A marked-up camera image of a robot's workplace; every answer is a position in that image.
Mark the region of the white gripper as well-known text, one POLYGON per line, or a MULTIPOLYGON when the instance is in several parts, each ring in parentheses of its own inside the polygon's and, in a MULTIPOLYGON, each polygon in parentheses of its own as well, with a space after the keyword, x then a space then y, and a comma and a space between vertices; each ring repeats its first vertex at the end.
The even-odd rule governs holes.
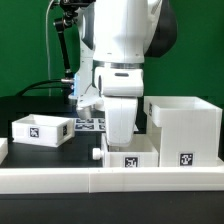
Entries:
POLYGON ((138 98, 143 95, 143 70, 97 67, 95 85, 104 103, 107 144, 127 147, 132 141, 138 98))

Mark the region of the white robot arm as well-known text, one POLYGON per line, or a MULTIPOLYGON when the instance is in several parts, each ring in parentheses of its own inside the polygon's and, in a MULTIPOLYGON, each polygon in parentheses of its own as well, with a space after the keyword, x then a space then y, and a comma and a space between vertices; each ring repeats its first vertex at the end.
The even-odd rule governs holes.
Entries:
POLYGON ((105 113, 107 144, 132 141, 147 57, 161 57, 177 39, 170 0, 93 0, 78 10, 80 68, 74 75, 77 113, 105 113))

